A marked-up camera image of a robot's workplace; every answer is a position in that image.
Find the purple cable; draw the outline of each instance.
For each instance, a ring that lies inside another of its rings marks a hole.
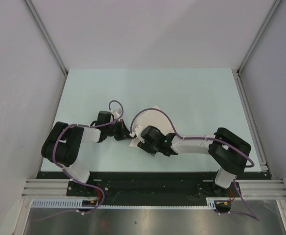
[[[174,125],[173,125],[173,123],[172,123],[170,117],[169,117],[164,111],[162,111],[162,110],[160,110],[160,109],[148,108],[148,109],[143,109],[142,111],[138,112],[138,113],[134,116],[134,118],[133,118],[133,120],[132,120],[132,122],[131,122],[130,132],[132,132],[132,127],[133,127],[133,124],[134,124],[135,119],[136,119],[141,113],[143,113],[143,112],[145,112],[145,111],[148,111],[148,110],[155,110],[155,111],[158,111],[158,112],[162,113],[163,115],[165,115],[165,117],[166,117],[166,118],[168,119],[168,121],[170,122],[170,124],[171,124],[171,126],[172,126],[172,128],[173,128],[173,131],[175,132],[176,136],[179,137],[180,139],[183,139],[183,140],[209,140],[209,141],[219,142],[219,143],[221,143],[221,144],[223,144],[223,145],[228,146],[228,147],[231,148],[232,150],[234,150],[234,151],[236,151],[237,153],[239,153],[240,155],[242,155],[246,160],[248,160],[251,164],[250,164],[250,165],[247,165],[246,168],[251,168],[251,167],[254,167],[254,166],[255,166],[255,164],[254,164],[254,162],[252,161],[252,159],[250,159],[250,158],[249,158],[247,155],[245,155],[242,151],[238,150],[237,148],[235,148],[234,146],[232,146],[231,144],[229,144],[229,143],[227,143],[227,142],[225,142],[225,141],[222,141],[222,140],[216,139],[216,138],[205,137],[205,136],[199,136],[199,137],[183,137],[183,136],[181,136],[181,135],[177,132],[176,128],[174,127]]]
[[[246,206],[246,208],[249,210],[249,212],[251,214],[248,214],[248,213],[245,213],[245,212],[241,212],[241,211],[231,211],[230,214],[244,214],[244,215],[247,215],[253,219],[256,219],[257,221],[260,221],[260,218],[252,211],[252,209],[250,208],[249,204],[247,203],[247,201],[244,200],[244,198],[242,197],[242,194],[240,193],[238,187],[237,187],[237,182],[236,180],[234,179],[233,180],[233,184],[234,184],[234,187],[237,191],[237,194],[239,195],[239,197],[241,198],[242,202],[244,203],[244,205]]]
[[[65,129],[63,129],[63,131],[60,133],[60,135],[58,136],[58,138],[57,138],[57,140],[56,140],[56,142],[55,142],[54,148],[53,148],[53,153],[52,153],[53,163],[55,163],[56,166],[60,167],[60,168],[63,170],[64,174],[65,174],[69,179],[72,179],[72,181],[74,181],[74,182],[77,183],[77,184],[80,184],[80,185],[83,185],[83,186],[87,186],[87,187],[90,187],[90,188],[95,188],[95,189],[99,190],[99,191],[101,192],[102,196],[103,196],[103,197],[102,197],[102,200],[101,200],[93,209],[91,209],[90,211],[85,211],[84,214],[89,214],[89,213],[95,211],[99,206],[101,206],[101,205],[103,204],[104,200],[105,200],[105,193],[104,193],[104,191],[103,191],[101,188],[99,188],[99,187],[97,187],[97,186],[95,186],[95,185],[89,185],[89,184],[86,184],[86,183],[83,183],[83,182],[80,182],[80,181],[74,179],[65,169],[63,169],[63,167],[62,167],[60,164],[57,163],[57,161],[56,161],[56,149],[57,149],[58,143],[59,143],[59,141],[61,140],[62,136],[63,136],[63,135],[65,134],[65,132],[68,131],[70,128],[73,128],[73,127],[75,127],[75,126],[87,127],[87,128],[98,128],[98,127],[103,127],[103,126],[107,126],[107,125],[113,124],[113,123],[117,122],[119,119],[121,119],[122,116],[123,116],[123,106],[122,106],[122,104],[121,104],[119,101],[117,101],[117,100],[112,100],[112,101],[110,101],[109,104],[108,104],[109,110],[111,110],[111,106],[110,106],[110,105],[111,105],[113,102],[118,103],[118,104],[120,105],[120,107],[121,107],[121,115],[120,115],[117,119],[115,119],[115,120],[113,120],[113,121],[111,121],[111,122],[109,122],[109,123],[105,123],[105,124],[97,125],[97,126],[88,126],[88,125],[82,125],[82,124],[70,124],[70,125],[68,125]],[[41,219],[37,219],[37,220],[34,220],[34,221],[39,222],[39,221],[42,221],[42,220],[45,220],[45,219],[49,219],[49,218],[52,218],[52,217],[54,217],[54,216],[57,216],[57,215],[60,215],[60,214],[63,214],[63,213],[67,213],[67,212],[76,212],[76,210],[60,211],[60,212],[58,212],[58,213],[55,213],[55,214],[52,214],[52,215],[49,215],[49,216],[46,216],[46,217],[43,217],[43,218],[41,218]]]

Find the purple wire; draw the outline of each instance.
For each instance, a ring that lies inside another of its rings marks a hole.
[[[65,174],[69,179],[72,179],[72,181],[74,181],[74,182],[77,183],[77,184],[80,184],[80,185],[83,185],[83,186],[87,186],[87,187],[90,187],[90,188],[95,188],[95,189],[99,190],[99,191],[101,192],[102,196],[103,196],[103,197],[102,197],[102,200],[101,200],[94,208],[92,208],[90,211],[85,211],[84,214],[89,214],[89,213],[95,211],[99,206],[101,206],[101,205],[103,204],[104,200],[105,200],[105,193],[104,193],[104,191],[103,191],[100,187],[97,187],[97,186],[95,186],[95,185],[89,185],[89,184],[86,184],[86,183],[83,183],[83,182],[80,182],[80,181],[74,179],[65,169],[63,169],[63,167],[62,167],[60,164],[58,164],[57,161],[56,161],[56,150],[57,150],[57,146],[58,146],[59,141],[61,140],[62,136],[63,136],[63,135],[65,134],[65,132],[68,131],[70,128],[73,128],[73,127],[75,127],[75,126],[87,127],[87,128],[98,128],[98,127],[103,127],[103,126],[107,126],[107,125],[113,124],[113,123],[117,122],[119,119],[121,119],[122,116],[123,116],[123,106],[122,106],[122,104],[121,104],[119,101],[117,101],[117,100],[112,100],[112,101],[110,101],[109,104],[108,104],[109,110],[111,110],[111,106],[110,106],[110,105],[111,105],[113,102],[119,104],[120,107],[121,107],[121,115],[120,115],[117,119],[115,119],[115,120],[113,120],[113,121],[111,121],[111,122],[109,122],[109,123],[105,123],[105,124],[97,125],[97,126],[88,126],[88,125],[82,125],[82,124],[70,124],[70,125],[68,125],[66,128],[64,128],[63,131],[60,133],[60,135],[58,136],[58,138],[57,138],[57,140],[56,140],[56,142],[55,142],[54,148],[53,148],[53,153],[52,153],[53,163],[55,163],[56,166],[60,167],[60,168],[63,170],[64,174]],[[52,217],[54,217],[54,216],[57,216],[57,215],[60,215],[60,214],[63,214],[63,213],[67,213],[67,212],[76,212],[76,210],[60,211],[60,212],[58,212],[58,213],[55,213],[55,214],[52,214],[52,215],[49,215],[49,216],[46,216],[46,217],[43,217],[43,218],[41,218],[41,219],[37,219],[37,220],[34,220],[34,221],[39,222],[39,221],[42,221],[42,220],[45,220],[45,219],[49,219],[49,218],[52,218]]]
[[[253,219],[256,219],[257,221],[260,221],[260,218],[252,211],[251,207],[249,206],[249,204],[247,203],[247,201],[244,200],[244,198],[242,197],[242,194],[240,193],[238,187],[237,187],[237,182],[236,180],[234,179],[233,180],[233,184],[234,184],[234,187],[237,191],[237,194],[239,195],[239,197],[241,198],[242,202],[244,203],[244,205],[246,206],[246,208],[249,210],[249,212],[251,214],[248,214],[248,213],[245,213],[245,212],[241,212],[241,211],[231,211],[230,214],[244,214],[244,215],[247,215]]]
[[[237,153],[239,153],[240,155],[242,155],[246,160],[248,160],[251,164],[250,165],[247,165],[246,168],[251,168],[251,167],[254,167],[255,164],[254,162],[252,161],[252,159],[250,159],[246,154],[244,154],[242,151],[240,151],[239,149],[235,148],[234,146],[232,146],[231,144],[225,142],[225,141],[222,141],[220,139],[216,139],[216,138],[211,138],[211,137],[205,137],[205,136],[199,136],[199,137],[183,137],[181,136],[176,128],[174,127],[170,117],[162,110],[160,109],[156,109],[156,108],[148,108],[148,109],[143,109],[142,111],[138,112],[134,118],[132,119],[132,122],[131,122],[131,126],[130,126],[130,132],[132,132],[132,127],[133,127],[133,124],[134,124],[134,121],[135,119],[143,112],[145,111],[148,111],[148,110],[155,110],[155,111],[158,111],[160,113],[162,113],[163,115],[165,115],[165,117],[168,119],[168,121],[170,122],[172,128],[173,128],[173,131],[175,132],[176,136],[179,137],[180,139],[183,139],[183,140],[209,140],[209,141],[216,141],[216,142],[219,142],[223,145],[226,145],[228,146],[229,148],[231,148],[232,150],[236,151]]]

